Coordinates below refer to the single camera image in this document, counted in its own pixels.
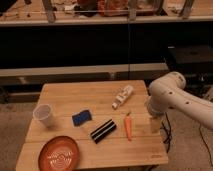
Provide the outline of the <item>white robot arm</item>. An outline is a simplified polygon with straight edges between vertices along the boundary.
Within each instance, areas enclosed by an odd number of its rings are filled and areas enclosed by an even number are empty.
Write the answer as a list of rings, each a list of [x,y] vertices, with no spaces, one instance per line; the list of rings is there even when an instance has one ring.
[[[159,117],[172,107],[213,130],[213,103],[184,91],[185,86],[186,79],[179,72],[170,72],[152,81],[148,88],[148,112]]]

